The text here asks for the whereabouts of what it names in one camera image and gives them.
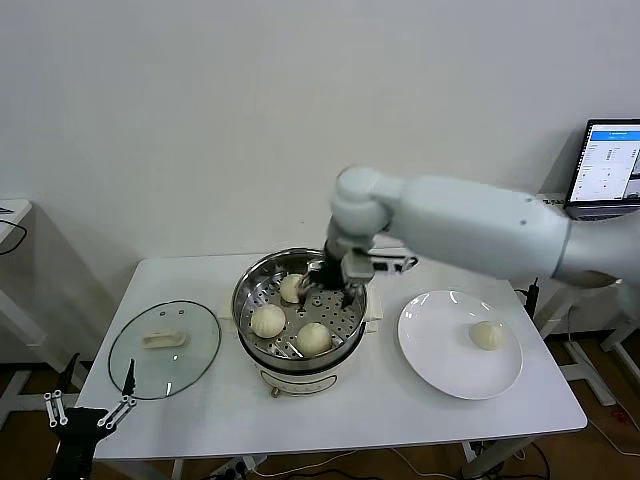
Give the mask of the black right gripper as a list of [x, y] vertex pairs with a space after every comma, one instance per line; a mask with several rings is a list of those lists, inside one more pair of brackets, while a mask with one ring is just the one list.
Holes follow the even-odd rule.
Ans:
[[345, 283], [342, 273], [342, 260], [348, 249], [337, 240], [327, 240], [324, 245], [324, 260], [320, 272], [306, 272], [298, 283], [298, 299], [305, 300], [308, 294], [317, 289], [341, 290], [341, 307], [351, 306], [358, 294], [358, 288]]

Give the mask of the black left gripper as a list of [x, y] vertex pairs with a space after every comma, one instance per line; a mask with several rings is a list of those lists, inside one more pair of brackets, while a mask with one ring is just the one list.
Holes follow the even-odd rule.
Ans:
[[63, 394], [71, 384], [78, 357], [79, 353], [72, 355], [58, 375], [54, 390], [43, 394], [49, 425], [56, 426], [53, 432], [59, 440], [48, 479], [89, 479], [96, 447], [108, 436], [106, 428], [116, 428], [137, 405], [135, 360], [131, 358], [122, 396], [114, 408], [73, 407], [65, 413]]

